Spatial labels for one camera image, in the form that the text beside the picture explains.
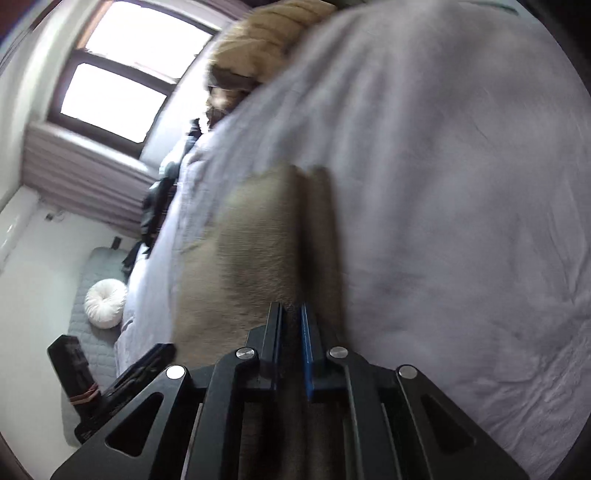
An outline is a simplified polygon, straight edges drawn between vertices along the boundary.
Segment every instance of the window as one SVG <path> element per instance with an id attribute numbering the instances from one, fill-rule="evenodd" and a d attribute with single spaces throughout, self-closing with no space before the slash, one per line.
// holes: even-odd
<path id="1" fill-rule="evenodd" d="M 106 2 L 67 62 L 49 120 L 139 158 L 167 99 L 216 33 L 145 2 Z"/>

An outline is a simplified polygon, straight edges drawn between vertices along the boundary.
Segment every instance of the curtain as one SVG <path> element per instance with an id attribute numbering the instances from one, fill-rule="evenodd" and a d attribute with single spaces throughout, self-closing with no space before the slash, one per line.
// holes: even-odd
<path id="1" fill-rule="evenodd" d="M 199 0 L 199 3 L 213 8 L 233 20 L 244 17 L 251 10 L 251 7 L 240 0 Z"/>
<path id="2" fill-rule="evenodd" d="M 139 237 L 142 202 L 157 172 L 138 160 L 64 128 L 28 126 L 22 182 L 69 212 Z"/>

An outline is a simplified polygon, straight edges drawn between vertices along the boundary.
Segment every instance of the window frame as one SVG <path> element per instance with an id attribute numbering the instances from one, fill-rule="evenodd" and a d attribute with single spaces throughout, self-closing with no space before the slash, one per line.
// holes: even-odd
<path id="1" fill-rule="evenodd" d="M 167 9 L 166 7 L 162 7 L 161 5 L 154 5 L 146 1 L 142 0 L 115 0 L 112 4 L 116 2 L 125 2 L 129 4 L 139 5 L 143 8 L 150 8 L 152 10 L 161 12 L 163 14 L 169 15 L 171 17 L 177 18 L 182 20 L 190 25 L 193 25 L 200 30 L 204 31 L 211 35 L 209 41 L 204 45 L 203 50 L 207 47 L 209 42 L 211 42 L 216 35 L 219 33 L 218 30 L 208 27 L 207 25 L 202 24 L 201 22 L 187 17 L 181 13 L 175 12 L 172 9 Z M 95 11 L 95 15 L 97 12 L 100 12 L 102 8 L 104 8 L 105 2 L 101 3 L 97 10 Z M 76 43 L 70 55 L 66 61 L 66 65 L 64 66 L 63 70 L 61 71 L 60 78 L 58 80 L 57 86 L 54 90 L 53 97 L 51 99 L 49 113 L 47 115 L 47 120 L 53 124 L 59 125 L 60 127 L 67 128 L 74 133 L 83 135 L 86 138 L 90 138 L 91 140 L 95 140 L 100 142 L 101 144 L 113 148 L 119 152 L 122 152 L 130 157 L 139 159 L 142 151 L 148 142 L 150 134 L 152 133 L 154 127 L 157 124 L 158 117 L 160 117 L 163 110 L 166 108 L 168 101 L 172 97 L 174 90 L 176 89 L 177 85 L 182 81 L 183 77 L 186 73 L 191 69 L 194 62 L 200 57 L 201 52 L 195 56 L 195 59 L 191 62 L 191 65 L 188 66 L 187 70 L 183 73 L 183 76 L 180 79 L 166 79 L 164 77 L 158 77 L 152 75 L 151 73 L 145 72 L 143 70 L 137 69 L 135 67 L 131 67 L 129 65 L 125 65 L 123 63 L 118 63 L 117 61 L 107 59 L 106 57 L 93 54 L 84 49 L 84 47 L 79 47 L 79 43 L 81 39 L 84 37 L 90 38 L 88 29 L 90 26 L 93 27 L 93 30 L 96 26 L 100 23 L 93 21 L 95 17 L 93 16 L 87 23 L 84 30 L 78 36 Z M 70 88 L 70 84 L 72 82 L 72 78 L 76 72 L 76 69 L 79 65 L 86 63 L 88 65 L 93 65 L 97 68 L 102 70 L 106 70 L 107 72 L 114 73 L 116 75 L 120 75 L 125 77 L 129 80 L 137 82 L 141 85 L 144 85 L 156 92 L 162 93 L 166 96 L 164 102 L 160 106 L 160 109 L 154 116 L 152 120 L 152 124 L 150 129 L 146 133 L 146 137 L 144 141 L 141 143 L 136 143 L 133 140 L 129 140 L 128 138 L 122 137 L 121 135 L 115 134 L 108 130 L 105 130 L 101 127 L 97 127 L 96 125 L 89 124 L 85 121 L 82 121 L 78 118 L 73 118 L 71 116 L 65 115 L 61 112 L 61 107 L 64 102 L 64 98 L 66 97 L 66 93 Z"/>

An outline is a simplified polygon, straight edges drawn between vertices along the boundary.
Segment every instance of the bed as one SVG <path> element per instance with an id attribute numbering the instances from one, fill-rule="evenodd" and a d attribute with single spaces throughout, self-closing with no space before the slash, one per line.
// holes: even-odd
<path id="1" fill-rule="evenodd" d="M 170 340 L 178 252 L 229 192 L 324 165 L 356 350 L 419 367 L 546 479 L 591 405 L 590 143 L 591 99 L 541 24 L 471 2 L 342 12 L 184 159 L 119 372 Z"/>

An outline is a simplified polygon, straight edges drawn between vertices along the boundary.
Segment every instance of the round cushion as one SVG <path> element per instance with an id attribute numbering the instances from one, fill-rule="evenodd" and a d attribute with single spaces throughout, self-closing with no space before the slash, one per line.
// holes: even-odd
<path id="1" fill-rule="evenodd" d="M 107 278 L 95 283 L 84 302 L 89 322 L 101 329 L 116 326 L 123 318 L 126 297 L 127 286 L 122 281 Z"/>

